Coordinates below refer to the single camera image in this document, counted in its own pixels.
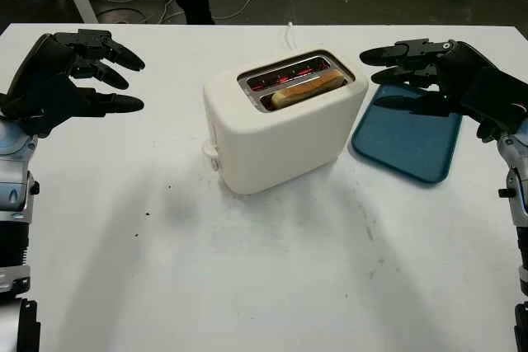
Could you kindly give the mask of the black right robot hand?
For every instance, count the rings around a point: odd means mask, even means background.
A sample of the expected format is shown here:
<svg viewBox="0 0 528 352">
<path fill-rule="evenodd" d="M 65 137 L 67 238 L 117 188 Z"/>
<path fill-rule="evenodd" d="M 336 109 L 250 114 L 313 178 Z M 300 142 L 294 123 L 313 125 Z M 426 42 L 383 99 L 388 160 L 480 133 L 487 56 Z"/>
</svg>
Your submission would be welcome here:
<svg viewBox="0 0 528 352">
<path fill-rule="evenodd" d="M 360 60 L 382 68 L 372 82 L 419 91 L 415 98 L 383 97 L 377 106 L 415 115 L 467 115 L 478 122 L 477 137 L 485 143 L 515 134 L 527 120 L 527 84 L 464 41 L 402 40 L 365 50 Z"/>
</svg>

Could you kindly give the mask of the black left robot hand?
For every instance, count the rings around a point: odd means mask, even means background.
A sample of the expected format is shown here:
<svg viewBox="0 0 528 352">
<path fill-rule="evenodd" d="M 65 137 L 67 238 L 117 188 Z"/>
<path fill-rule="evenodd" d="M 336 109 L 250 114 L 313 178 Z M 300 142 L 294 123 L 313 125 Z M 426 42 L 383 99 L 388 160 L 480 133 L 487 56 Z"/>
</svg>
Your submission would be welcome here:
<svg viewBox="0 0 528 352">
<path fill-rule="evenodd" d="M 114 41 L 109 31 L 79 29 L 42 35 L 23 59 L 7 93 L 1 95 L 1 120 L 17 124 L 30 136 L 44 138 L 71 118 L 142 110 L 144 103 L 139 98 L 103 94 L 73 82 L 95 78 L 126 90 L 129 83 L 104 60 L 135 72 L 145 68 L 144 61 Z"/>
</svg>

